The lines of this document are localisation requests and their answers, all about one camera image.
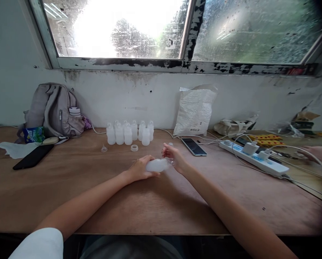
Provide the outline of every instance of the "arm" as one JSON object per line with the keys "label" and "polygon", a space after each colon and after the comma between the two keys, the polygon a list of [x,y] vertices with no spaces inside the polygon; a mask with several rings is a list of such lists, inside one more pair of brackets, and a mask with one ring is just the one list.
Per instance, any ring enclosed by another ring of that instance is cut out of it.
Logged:
{"label": "arm", "polygon": [[296,258],[268,226],[189,165],[177,149],[166,144],[164,146],[162,157],[175,158],[174,168],[192,184],[253,258]]}
{"label": "arm", "polygon": [[60,230],[65,241],[117,191],[134,181],[159,175],[157,172],[146,172],[146,164],[153,159],[150,155],[138,159],[129,170],[64,203],[49,214],[34,231],[47,227],[56,228]]}

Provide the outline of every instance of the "window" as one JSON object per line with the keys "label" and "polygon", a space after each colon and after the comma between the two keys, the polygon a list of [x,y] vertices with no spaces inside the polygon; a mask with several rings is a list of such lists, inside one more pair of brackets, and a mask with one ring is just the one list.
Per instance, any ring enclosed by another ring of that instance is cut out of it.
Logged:
{"label": "window", "polygon": [[53,68],[313,74],[312,0],[29,0]]}

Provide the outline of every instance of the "window frame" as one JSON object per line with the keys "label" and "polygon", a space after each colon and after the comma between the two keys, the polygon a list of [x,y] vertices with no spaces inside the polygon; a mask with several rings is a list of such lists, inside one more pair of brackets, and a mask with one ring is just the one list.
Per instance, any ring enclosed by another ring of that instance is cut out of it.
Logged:
{"label": "window frame", "polygon": [[247,64],[192,61],[197,36],[203,21],[206,0],[190,0],[185,22],[181,59],[122,59],[59,57],[43,8],[43,0],[25,0],[30,5],[44,44],[44,54],[53,69],[85,69],[106,71],[138,71],[198,74],[316,75],[316,60],[322,50],[322,34],[301,61],[301,64]]}

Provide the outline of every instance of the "white wall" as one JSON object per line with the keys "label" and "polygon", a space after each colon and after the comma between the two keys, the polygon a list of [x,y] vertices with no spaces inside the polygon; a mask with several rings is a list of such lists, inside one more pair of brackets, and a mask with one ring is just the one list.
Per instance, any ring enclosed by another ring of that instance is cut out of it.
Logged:
{"label": "white wall", "polygon": [[213,105],[211,125],[223,118],[244,119],[259,110],[256,129],[266,129],[273,122],[290,120],[310,104],[309,110],[321,115],[314,120],[314,129],[322,130],[320,78],[76,72],[47,70],[44,66],[19,3],[0,0],[2,124],[24,122],[23,111],[29,108],[38,84],[58,82],[74,88],[81,110],[97,126],[116,119],[152,119],[156,127],[174,128],[179,87],[215,83],[219,95]]}

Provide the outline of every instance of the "white sleeve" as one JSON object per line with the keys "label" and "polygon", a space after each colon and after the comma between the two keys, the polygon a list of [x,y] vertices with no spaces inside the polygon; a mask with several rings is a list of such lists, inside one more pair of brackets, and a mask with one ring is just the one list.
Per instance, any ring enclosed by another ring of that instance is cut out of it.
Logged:
{"label": "white sleeve", "polygon": [[62,259],[63,235],[56,228],[42,228],[31,233],[9,259]]}

